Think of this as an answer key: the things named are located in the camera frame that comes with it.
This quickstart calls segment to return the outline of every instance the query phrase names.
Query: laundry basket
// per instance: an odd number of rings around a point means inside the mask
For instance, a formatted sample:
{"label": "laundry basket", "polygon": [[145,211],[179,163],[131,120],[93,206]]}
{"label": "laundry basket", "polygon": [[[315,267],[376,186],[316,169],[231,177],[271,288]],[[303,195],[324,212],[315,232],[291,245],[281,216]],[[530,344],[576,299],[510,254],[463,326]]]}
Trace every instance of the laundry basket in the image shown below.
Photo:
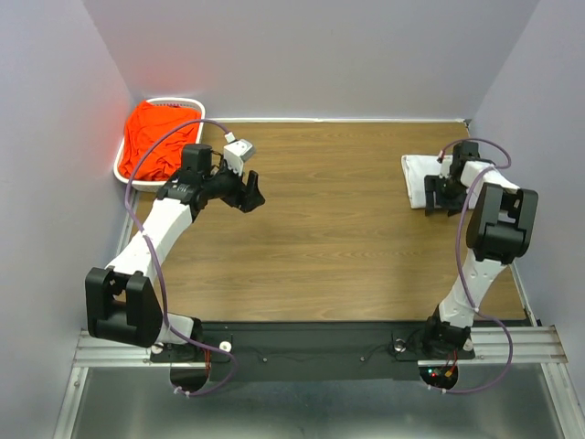
{"label": "laundry basket", "polygon": [[[178,105],[180,107],[188,107],[194,110],[197,110],[201,113],[201,119],[205,118],[205,107],[199,101],[195,99],[187,99],[187,98],[153,98],[149,99],[147,102],[151,103],[152,105]],[[203,133],[203,123],[199,124],[199,129],[197,131],[197,139],[196,143],[199,143],[199,139],[201,139],[201,134]],[[118,149],[118,155],[116,156],[116,160],[113,164],[113,174],[122,181],[124,184],[128,184],[128,178],[123,177],[120,172],[118,171],[118,165],[122,160],[124,152],[124,139],[120,143],[120,148]],[[144,180],[134,180],[132,182],[132,186],[136,190],[141,190],[143,192],[156,192],[156,190],[161,187],[165,182],[164,181],[144,181]]]}

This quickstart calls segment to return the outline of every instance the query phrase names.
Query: wooden table surface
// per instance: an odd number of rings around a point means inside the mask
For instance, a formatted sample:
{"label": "wooden table surface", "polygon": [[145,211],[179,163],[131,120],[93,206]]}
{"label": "wooden table surface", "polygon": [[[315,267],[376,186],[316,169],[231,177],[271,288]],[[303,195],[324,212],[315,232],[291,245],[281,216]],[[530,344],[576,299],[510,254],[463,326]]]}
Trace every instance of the wooden table surface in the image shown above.
{"label": "wooden table surface", "polygon": [[[171,312],[227,321],[424,319],[449,293],[459,217],[410,209],[400,157],[436,155],[467,135],[463,124],[229,127],[257,148],[247,168],[260,174],[266,204],[249,214],[208,204],[165,262]],[[203,137],[224,145],[215,127]],[[141,196],[142,220],[152,200]],[[524,317],[509,270],[482,309]]]}

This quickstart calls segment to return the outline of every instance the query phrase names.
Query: white wall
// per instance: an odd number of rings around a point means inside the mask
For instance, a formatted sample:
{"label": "white wall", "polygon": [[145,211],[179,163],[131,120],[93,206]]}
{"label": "white wall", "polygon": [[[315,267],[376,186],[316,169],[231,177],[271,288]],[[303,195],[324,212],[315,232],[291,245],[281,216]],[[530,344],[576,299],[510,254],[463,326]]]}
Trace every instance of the white wall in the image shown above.
{"label": "white wall", "polygon": [[557,326],[585,402],[585,3],[541,0],[473,119],[472,134],[502,142],[507,174],[540,196],[518,271],[535,314]]}
{"label": "white wall", "polygon": [[0,40],[0,436],[51,437],[118,237],[130,95],[80,0],[3,2]]}
{"label": "white wall", "polygon": [[136,99],[216,117],[468,118],[537,0],[84,0]]}

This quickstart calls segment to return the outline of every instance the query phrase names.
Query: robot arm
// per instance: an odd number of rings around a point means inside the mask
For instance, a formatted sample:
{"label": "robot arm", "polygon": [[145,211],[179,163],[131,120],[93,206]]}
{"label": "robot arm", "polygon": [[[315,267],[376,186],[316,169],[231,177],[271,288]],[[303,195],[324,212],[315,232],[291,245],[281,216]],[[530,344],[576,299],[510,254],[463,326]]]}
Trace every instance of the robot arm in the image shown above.
{"label": "robot arm", "polygon": [[465,347],[474,315],[492,282],[516,257],[526,253],[536,216],[538,194],[509,182],[493,164],[480,159],[477,149],[477,144],[471,142],[455,146],[452,160],[447,166],[442,164],[441,175],[431,177],[435,197],[427,213],[434,210],[435,200],[447,199],[447,209],[452,214],[457,209],[461,211],[462,193],[464,199],[465,190],[486,168],[491,168],[474,188],[477,203],[466,232],[468,251],[463,276],[476,308],[470,305],[458,277],[425,328],[425,348],[438,355]]}
{"label": "robot arm", "polygon": [[[85,279],[88,330],[106,338],[148,348],[156,342],[184,343],[163,325],[156,295],[154,259],[147,235],[162,264],[178,237],[213,198],[221,198],[244,213],[264,204],[258,174],[250,171],[243,183],[243,165],[254,154],[253,146],[238,140],[224,148],[218,171],[212,173],[213,151],[208,145],[186,145],[181,167],[158,190],[144,231],[134,235],[105,269],[92,268]],[[125,292],[125,302],[117,297]],[[197,339],[196,319],[168,315],[181,334]]]}

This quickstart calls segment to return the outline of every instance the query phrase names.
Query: red cloth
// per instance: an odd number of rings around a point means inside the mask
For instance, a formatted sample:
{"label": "red cloth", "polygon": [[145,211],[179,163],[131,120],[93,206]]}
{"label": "red cloth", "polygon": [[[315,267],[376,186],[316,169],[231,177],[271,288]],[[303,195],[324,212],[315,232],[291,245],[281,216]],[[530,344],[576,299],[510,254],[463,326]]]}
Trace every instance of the red cloth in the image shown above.
{"label": "red cloth", "polygon": [[[201,113],[192,108],[139,103],[124,128],[124,151],[118,164],[120,174],[128,178],[154,142],[181,123],[200,117]],[[181,166],[183,146],[193,144],[198,132],[199,123],[193,123],[171,134],[144,160],[136,179],[167,180]]]}

